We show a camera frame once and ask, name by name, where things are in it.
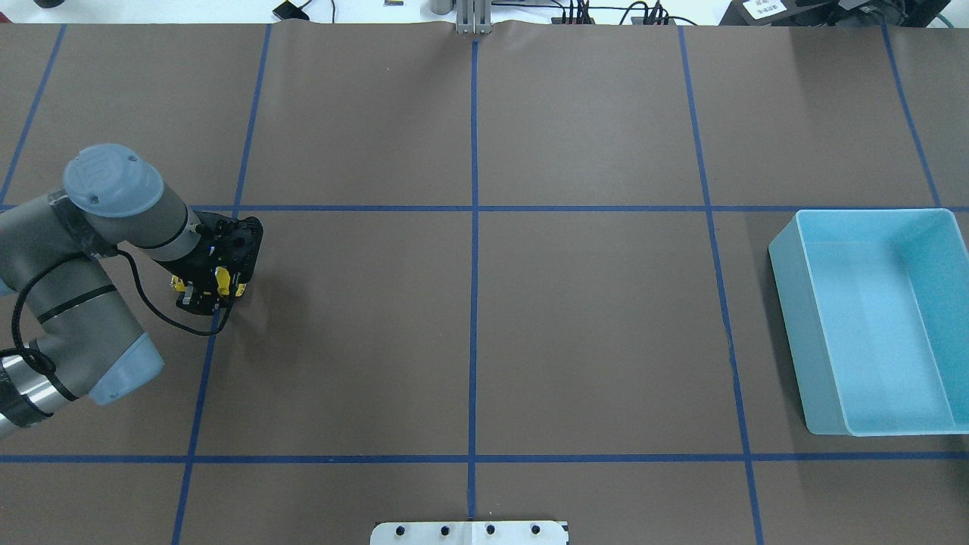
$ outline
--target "blue tape line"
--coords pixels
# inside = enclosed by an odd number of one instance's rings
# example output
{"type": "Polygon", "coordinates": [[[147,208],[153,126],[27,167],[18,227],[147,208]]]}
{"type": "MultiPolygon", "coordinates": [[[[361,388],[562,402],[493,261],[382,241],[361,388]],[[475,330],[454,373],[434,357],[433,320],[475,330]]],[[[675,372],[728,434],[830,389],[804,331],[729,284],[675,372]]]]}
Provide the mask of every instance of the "blue tape line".
{"type": "Polygon", "coordinates": [[[350,211],[350,212],[469,212],[469,206],[433,206],[433,205],[239,205],[227,209],[246,211],[286,211],[286,212],[318,212],[318,211],[350,211]]]}
{"type": "Polygon", "coordinates": [[[266,72],[266,56],[269,53],[269,37],[272,36],[272,25],[266,25],[263,36],[263,53],[259,58],[259,72],[256,74],[256,91],[252,95],[252,108],[249,110],[249,126],[246,129],[245,145],[242,147],[242,161],[239,165],[239,180],[235,186],[235,200],[233,217],[238,217],[238,206],[242,201],[242,191],[245,189],[245,173],[249,165],[249,149],[252,146],[252,134],[256,130],[256,114],[259,112],[259,97],[263,92],[263,74],[266,72]]]}
{"type": "MultiPolygon", "coordinates": [[[[965,451],[802,452],[720,454],[479,454],[474,464],[702,464],[753,462],[838,462],[969,460],[965,451]]],[[[187,456],[5,454],[0,464],[185,464],[187,456]]],[[[468,464],[464,454],[415,455],[196,455],[192,465],[378,465],[468,464]]]]}
{"type": "Polygon", "coordinates": [[[175,523],[172,528],[172,545],[178,545],[181,541],[181,527],[185,521],[185,506],[188,504],[188,490],[192,482],[191,462],[185,463],[185,472],[182,473],[181,492],[178,493],[178,508],[175,510],[175,523]]]}
{"type": "MultiPolygon", "coordinates": [[[[221,312],[216,312],[212,316],[211,329],[219,325],[221,312]]],[[[202,427],[202,412],[205,407],[205,394],[208,391],[208,374],[212,368],[212,355],[215,353],[215,339],[213,335],[208,338],[205,347],[205,361],[202,365],[202,377],[199,381],[199,394],[195,399],[195,415],[192,417],[192,432],[188,440],[188,455],[185,459],[185,471],[182,474],[181,492],[178,494],[178,508],[175,510],[175,522],[172,527],[172,545],[177,545],[181,540],[182,523],[185,520],[185,505],[188,502],[188,492],[192,485],[192,468],[195,464],[195,452],[199,444],[199,429],[202,427]]]]}
{"type": "Polygon", "coordinates": [[[466,464],[468,457],[453,455],[376,455],[376,456],[196,456],[196,464],[333,464],[333,465],[370,465],[370,464],[466,464]]]}
{"type": "Polygon", "coordinates": [[[908,121],[909,131],[912,132],[912,141],[915,142],[915,151],[919,154],[919,161],[922,163],[922,171],[925,172],[925,181],[928,182],[928,190],[932,193],[932,202],[936,207],[942,206],[939,200],[939,192],[935,188],[935,180],[932,179],[932,172],[928,169],[928,160],[925,158],[925,150],[922,149],[922,139],[919,138],[919,131],[915,128],[915,119],[909,111],[908,100],[905,99],[905,89],[902,88],[902,78],[898,74],[898,65],[895,63],[895,53],[891,49],[891,38],[889,38],[889,28],[882,25],[882,38],[885,40],[885,51],[889,54],[889,64],[891,64],[891,75],[895,78],[895,89],[898,90],[898,101],[905,112],[905,120],[908,121]]]}
{"type": "MultiPolygon", "coordinates": [[[[252,96],[252,108],[249,111],[249,126],[246,129],[245,144],[242,147],[242,161],[239,164],[239,178],[235,185],[235,199],[233,202],[233,217],[238,217],[239,201],[242,199],[242,191],[245,187],[246,168],[249,163],[249,149],[252,146],[252,135],[256,130],[256,114],[259,112],[259,96],[263,89],[263,75],[266,72],[266,57],[269,52],[269,38],[272,36],[272,25],[266,25],[266,32],[263,35],[263,50],[259,57],[259,71],[256,74],[256,88],[252,96]]],[[[218,327],[219,318],[222,312],[216,312],[212,316],[211,329],[218,327]]],[[[199,444],[199,429],[202,427],[202,414],[205,408],[205,394],[208,391],[208,376],[212,369],[212,356],[215,353],[215,340],[217,336],[208,338],[208,345],[205,348],[205,362],[202,366],[202,379],[199,383],[199,395],[195,402],[195,416],[192,419],[192,433],[188,442],[188,460],[185,461],[185,472],[182,476],[181,493],[178,495],[178,509],[175,511],[175,522],[172,528],[172,545],[178,545],[181,541],[182,523],[185,520],[185,505],[188,502],[188,493],[192,485],[192,469],[195,464],[195,453],[199,444]]]]}
{"type": "Polygon", "coordinates": [[[0,464],[185,464],[185,456],[113,454],[4,454],[0,464]]]}
{"type": "Polygon", "coordinates": [[[471,307],[468,338],[468,519],[477,511],[478,455],[478,40],[471,43],[471,307]]]}
{"type": "Polygon", "coordinates": [[[969,452],[808,452],[754,454],[755,462],[831,462],[847,460],[969,460],[969,452]]]}
{"type": "Polygon", "coordinates": [[[479,464],[645,464],[744,462],[743,454],[482,454],[479,464]]]}
{"type": "Polygon", "coordinates": [[[47,87],[47,80],[50,79],[50,72],[54,68],[54,61],[57,60],[57,53],[60,51],[61,43],[64,41],[64,33],[67,32],[67,25],[62,24],[60,31],[57,32],[57,39],[54,40],[54,47],[50,50],[50,57],[47,59],[47,66],[44,68],[44,75],[41,76],[41,83],[37,86],[37,93],[34,95],[34,102],[30,104],[30,111],[27,113],[27,120],[23,123],[23,130],[20,131],[20,140],[16,141],[14,156],[10,160],[10,167],[7,169],[7,177],[3,180],[3,187],[0,187],[0,203],[7,199],[7,191],[10,184],[14,181],[16,163],[20,160],[20,153],[23,145],[27,143],[27,135],[30,134],[30,126],[34,123],[34,115],[37,108],[41,105],[41,98],[44,96],[44,88],[47,87]]]}
{"type": "Polygon", "coordinates": [[[716,226],[713,223],[713,207],[710,201],[710,189],[706,179],[706,164],[703,160],[703,144],[700,139],[700,122],[697,118],[697,103],[693,93],[693,81],[690,77],[690,60],[686,51],[686,36],[682,27],[677,27],[679,34],[679,51],[683,58],[683,79],[686,84],[686,97],[690,106],[690,122],[693,125],[693,146],[697,153],[697,168],[700,171],[700,185],[703,189],[703,203],[706,206],[706,229],[710,236],[710,250],[713,256],[713,269],[717,277],[717,293],[720,297],[720,314],[727,335],[727,347],[730,353],[731,373],[734,382],[734,402],[736,406],[736,420],[740,430],[740,444],[745,457],[744,468],[747,473],[747,491],[750,495],[750,512],[754,523],[754,537],[758,545],[764,544],[764,530],[761,525],[761,507],[757,499],[757,481],[754,477],[754,464],[750,458],[750,440],[747,435],[747,417],[743,409],[743,392],[740,389],[740,372],[736,365],[736,351],[734,350],[734,331],[730,323],[730,309],[727,307],[727,290],[724,287],[723,269],[720,264],[720,248],[717,244],[716,226]]]}
{"type": "MultiPolygon", "coordinates": [[[[2,205],[0,210],[13,208],[2,205]]],[[[287,212],[796,212],[812,210],[918,209],[925,207],[837,207],[831,205],[191,205],[195,210],[287,211],[287,212]]],[[[966,211],[969,207],[949,207],[966,211]]]]}
{"type": "Polygon", "coordinates": [[[482,206],[482,212],[702,212],[702,206],[665,206],[665,205],[523,205],[523,206],[482,206]]]}

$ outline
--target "gray joint cap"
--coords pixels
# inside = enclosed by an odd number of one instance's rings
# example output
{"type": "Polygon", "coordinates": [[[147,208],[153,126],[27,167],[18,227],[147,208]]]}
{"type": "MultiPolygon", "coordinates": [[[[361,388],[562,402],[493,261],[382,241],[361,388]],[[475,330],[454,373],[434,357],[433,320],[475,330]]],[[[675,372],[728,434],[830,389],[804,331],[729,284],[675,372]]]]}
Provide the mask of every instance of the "gray joint cap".
{"type": "Polygon", "coordinates": [[[102,217],[129,217],[155,206],[165,182],[154,167],[120,144],[83,149],[64,169],[64,191],[78,208],[102,217]]]}

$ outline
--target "white label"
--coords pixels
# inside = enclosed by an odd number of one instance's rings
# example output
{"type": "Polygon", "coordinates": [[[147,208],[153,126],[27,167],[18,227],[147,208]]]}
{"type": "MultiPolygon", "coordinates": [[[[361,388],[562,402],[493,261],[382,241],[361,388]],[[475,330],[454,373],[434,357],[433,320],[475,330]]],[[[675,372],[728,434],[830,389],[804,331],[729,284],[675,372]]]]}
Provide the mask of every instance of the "white label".
{"type": "Polygon", "coordinates": [[[747,0],[743,3],[743,7],[747,8],[754,19],[776,16],[787,11],[781,0],[747,0]]]}

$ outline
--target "light blue plastic bin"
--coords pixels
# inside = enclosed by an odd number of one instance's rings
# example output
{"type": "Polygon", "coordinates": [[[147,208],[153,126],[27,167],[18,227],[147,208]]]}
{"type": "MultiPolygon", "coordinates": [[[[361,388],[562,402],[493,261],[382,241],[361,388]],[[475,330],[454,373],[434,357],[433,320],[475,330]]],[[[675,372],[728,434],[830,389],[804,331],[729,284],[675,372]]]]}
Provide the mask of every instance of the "light blue plastic bin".
{"type": "Polygon", "coordinates": [[[969,433],[969,254],[952,212],[801,210],[770,261],[808,430],[969,433]]]}

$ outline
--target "black cable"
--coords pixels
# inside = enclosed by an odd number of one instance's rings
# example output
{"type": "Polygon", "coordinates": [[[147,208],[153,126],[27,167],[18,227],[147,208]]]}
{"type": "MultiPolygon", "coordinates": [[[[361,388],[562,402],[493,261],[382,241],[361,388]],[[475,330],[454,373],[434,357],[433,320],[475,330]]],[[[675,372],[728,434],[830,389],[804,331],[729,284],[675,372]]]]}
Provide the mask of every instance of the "black cable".
{"type": "Polygon", "coordinates": [[[556,6],[558,6],[559,8],[562,8],[562,22],[565,22],[565,4],[562,4],[558,0],[549,0],[549,1],[552,2],[553,4],[555,4],[556,6]]]}
{"type": "Polygon", "coordinates": [[[626,17],[629,16],[629,13],[632,12],[633,9],[636,8],[636,6],[638,5],[642,5],[642,13],[643,13],[643,17],[645,17],[646,10],[649,9],[649,5],[643,2],[642,0],[638,0],[637,2],[633,2],[632,4],[629,5],[628,8],[626,8],[626,11],[622,14],[622,18],[619,20],[619,24],[626,22],[626,17]]]}
{"type": "MultiPolygon", "coordinates": [[[[313,0],[306,0],[305,2],[303,2],[302,6],[299,6],[299,8],[303,9],[306,6],[309,6],[309,3],[312,1],[313,0]]],[[[336,22],[336,0],[329,0],[329,6],[330,6],[329,22],[335,23],[336,22]]]]}
{"type": "MultiPolygon", "coordinates": [[[[509,8],[552,8],[557,10],[558,6],[549,6],[544,4],[520,4],[518,2],[492,2],[492,6],[503,6],[509,8]]],[[[619,12],[625,11],[626,8],[617,8],[615,6],[589,6],[590,10],[617,10],[619,12]]]]}
{"type": "Polygon", "coordinates": [[[690,20],[690,19],[688,19],[686,17],[681,17],[681,16],[667,16],[667,19],[682,20],[682,21],[686,21],[686,22],[692,24],[693,26],[699,26],[697,23],[693,22],[692,20],[690,20]]]}
{"type": "Polygon", "coordinates": [[[28,280],[22,288],[20,288],[20,293],[17,294],[16,303],[14,304],[14,316],[10,320],[11,337],[14,338],[14,348],[5,348],[0,350],[0,358],[19,356],[28,364],[32,364],[30,366],[31,369],[36,370],[40,374],[54,373],[54,362],[52,362],[44,352],[23,345],[23,334],[20,332],[20,316],[23,314],[23,306],[27,303],[27,295],[30,294],[30,290],[34,289],[34,286],[37,285],[38,282],[50,274],[50,272],[54,269],[57,269],[61,265],[81,257],[86,256],[83,253],[74,253],[61,258],[53,265],[47,267],[43,271],[38,272],[33,278],[28,280]]]}
{"type": "Polygon", "coordinates": [[[235,291],[238,289],[238,286],[234,284],[230,284],[229,286],[229,300],[225,305],[225,313],[222,315],[222,320],[219,322],[219,327],[211,331],[200,331],[172,320],[171,318],[163,314],[162,311],[159,310],[155,305],[153,305],[151,301],[148,300],[148,296],[144,294],[144,289],[141,287],[141,276],[138,274],[138,264],[135,263],[135,258],[132,257],[130,253],[124,250],[117,250],[117,252],[118,252],[118,255],[128,260],[128,265],[131,267],[131,276],[135,280],[135,289],[138,290],[138,296],[141,297],[141,300],[144,302],[145,306],[147,306],[148,309],[155,314],[155,316],[158,316],[159,318],[161,318],[163,322],[169,324],[170,326],[175,326],[184,332],[188,332],[192,335],[197,335],[199,337],[211,337],[213,335],[217,335],[223,330],[223,328],[226,327],[226,322],[229,321],[229,314],[233,310],[235,291]]]}

